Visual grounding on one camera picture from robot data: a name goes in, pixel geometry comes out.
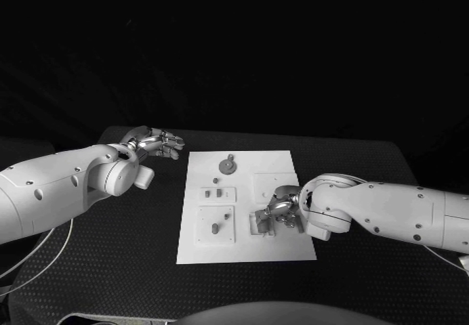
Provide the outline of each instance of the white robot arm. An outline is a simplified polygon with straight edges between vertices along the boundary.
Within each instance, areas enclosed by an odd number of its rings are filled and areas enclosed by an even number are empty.
[[[271,217],[288,227],[300,218],[304,232],[329,240],[353,219],[373,235],[469,253],[469,197],[428,188],[323,174],[304,187],[277,188],[255,215],[259,232]]]
[[[176,160],[183,144],[171,133],[142,126],[119,144],[95,145],[10,166],[0,172],[0,244],[63,224],[132,184],[147,189],[154,172],[140,162],[148,155]]]

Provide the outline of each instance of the robotic hand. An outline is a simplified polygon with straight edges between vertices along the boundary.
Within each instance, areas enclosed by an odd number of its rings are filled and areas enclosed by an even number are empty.
[[[80,215],[134,184],[147,189],[150,156],[178,159],[183,139],[145,126],[118,144],[99,144],[27,160],[0,172],[0,244],[39,234]]]
[[[323,174],[303,187],[275,189],[255,212],[259,233],[272,217],[321,240],[347,232],[353,219],[373,235],[469,254],[469,197],[460,194]]]

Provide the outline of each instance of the black table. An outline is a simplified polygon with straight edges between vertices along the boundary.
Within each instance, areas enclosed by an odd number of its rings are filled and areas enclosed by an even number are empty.
[[[99,143],[119,141],[111,127]],[[54,324],[80,312],[178,319],[249,301],[303,301],[357,311],[398,324],[469,323],[467,275],[415,244],[366,233],[353,222],[327,242],[313,239],[317,261],[176,265],[189,151],[290,150],[300,184],[321,173],[417,185],[394,144],[346,139],[168,130],[186,140],[178,161],[144,161],[155,176],[75,218],[54,265],[10,296],[13,324]],[[47,265],[67,223],[20,271],[15,285]],[[443,252],[456,262],[456,254]]]

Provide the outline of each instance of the black tabletop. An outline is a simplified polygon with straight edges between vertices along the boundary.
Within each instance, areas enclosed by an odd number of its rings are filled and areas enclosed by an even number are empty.
[[[129,127],[111,127],[109,144]],[[189,151],[290,150],[300,184],[321,173],[417,185],[394,144],[346,139],[173,131],[186,140],[177,161],[148,157],[148,190],[135,187],[75,218],[50,269],[10,295],[13,324],[54,324],[69,313],[178,319],[249,301],[301,301],[395,324],[469,323],[469,279],[415,244],[366,233],[357,223],[327,242],[317,261],[176,265]],[[53,259],[69,223],[24,264],[21,284]],[[456,261],[456,254],[443,251]]]

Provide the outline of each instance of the black background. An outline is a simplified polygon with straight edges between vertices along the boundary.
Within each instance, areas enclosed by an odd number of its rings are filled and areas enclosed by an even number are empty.
[[[421,185],[469,192],[457,11],[90,12],[2,23],[0,135],[56,150],[109,125],[386,140]]]

